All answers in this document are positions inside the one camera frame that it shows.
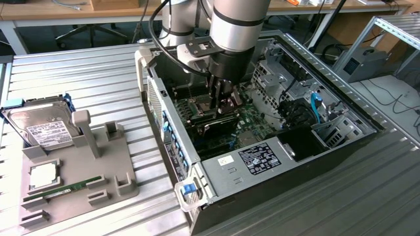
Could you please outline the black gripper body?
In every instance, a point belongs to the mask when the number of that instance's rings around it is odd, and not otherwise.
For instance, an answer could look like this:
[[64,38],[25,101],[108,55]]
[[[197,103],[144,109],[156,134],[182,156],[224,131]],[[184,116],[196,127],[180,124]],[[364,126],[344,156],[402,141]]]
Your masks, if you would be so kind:
[[242,52],[224,51],[209,57],[209,73],[214,77],[238,83],[245,75],[253,50]]

